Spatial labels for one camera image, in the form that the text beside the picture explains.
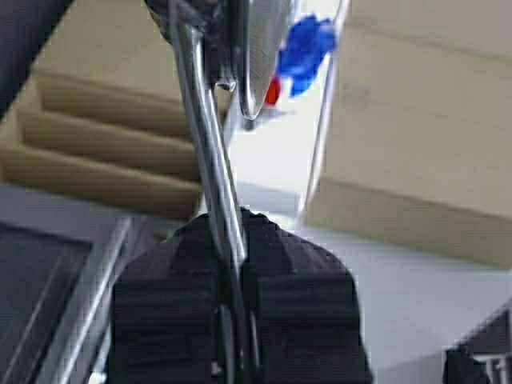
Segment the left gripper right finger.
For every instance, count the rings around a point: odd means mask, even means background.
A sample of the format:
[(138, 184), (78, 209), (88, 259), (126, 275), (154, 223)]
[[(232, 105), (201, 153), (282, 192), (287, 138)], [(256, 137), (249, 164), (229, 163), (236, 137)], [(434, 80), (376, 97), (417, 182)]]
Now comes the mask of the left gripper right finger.
[(332, 252), (242, 209), (242, 292), (257, 383), (372, 383), (358, 293)]

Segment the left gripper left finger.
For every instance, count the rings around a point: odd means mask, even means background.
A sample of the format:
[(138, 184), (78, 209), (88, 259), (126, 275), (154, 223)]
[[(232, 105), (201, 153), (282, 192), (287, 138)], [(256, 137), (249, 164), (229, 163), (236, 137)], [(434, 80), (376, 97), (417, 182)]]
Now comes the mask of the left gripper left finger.
[(109, 383), (233, 383), (225, 268), (203, 214), (130, 262), (114, 284)]

